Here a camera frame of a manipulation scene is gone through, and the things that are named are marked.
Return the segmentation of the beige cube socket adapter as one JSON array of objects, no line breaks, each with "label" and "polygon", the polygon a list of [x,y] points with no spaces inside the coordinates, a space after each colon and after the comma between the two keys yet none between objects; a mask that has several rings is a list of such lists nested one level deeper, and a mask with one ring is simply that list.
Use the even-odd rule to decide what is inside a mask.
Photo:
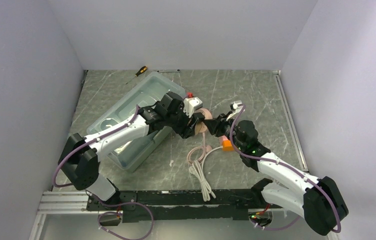
[{"label": "beige cube socket adapter", "polygon": [[205,125],[204,122],[199,122],[195,125],[195,128],[194,128],[194,134],[195,135],[205,133],[207,131],[208,131],[208,128],[207,128],[207,126]]}]

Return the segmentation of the round pink power socket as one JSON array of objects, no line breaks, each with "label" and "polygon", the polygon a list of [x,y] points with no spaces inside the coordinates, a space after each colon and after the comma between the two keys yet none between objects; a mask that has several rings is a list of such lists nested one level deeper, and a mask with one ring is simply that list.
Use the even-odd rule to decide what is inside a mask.
[{"label": "round pink power socket", "polygon": [[213,118],[212,113],[206,108],[200,108],[198,112],[204,116],[205,120],[211,120]]}]

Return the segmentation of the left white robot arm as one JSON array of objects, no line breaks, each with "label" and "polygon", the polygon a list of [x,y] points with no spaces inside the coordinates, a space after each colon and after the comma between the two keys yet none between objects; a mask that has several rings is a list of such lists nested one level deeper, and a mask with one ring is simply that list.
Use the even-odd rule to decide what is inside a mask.
[{"label": "left white robot arm", "polygon": [[86,136],[71,135],[53,174],[53,186],[60,187],[56,178],[62,171],[69,179],[69,185],[95,195],[105,209],[115,209],[121,203],[120,192],[109,179],[100,175],[101,160],[126,143],[164,127],[172,128],[183,139],[194,136],[196,126],[205,119],[199,112],[202,107],[198,97],[187,95],[182,98],[169,91],[152,105],[137,106],[129,118],[101,132]]}]

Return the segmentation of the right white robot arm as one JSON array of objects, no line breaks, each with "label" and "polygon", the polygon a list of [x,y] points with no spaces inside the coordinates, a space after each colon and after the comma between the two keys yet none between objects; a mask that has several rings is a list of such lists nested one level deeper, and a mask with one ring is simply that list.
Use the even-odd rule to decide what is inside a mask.
[{"label": "right white robot arm", "polygon": [[251,194],[256,207],[273,204],[285,208],[322,236],[341,232],[341,221],[349,210],[332,178],[313,176],[283,161],[259,142],[258,131],[250,120],[227,119],[221,114],[203,122],[211,135],[230,140],[247,167],[270,177],[260,181],[258,190]]}]

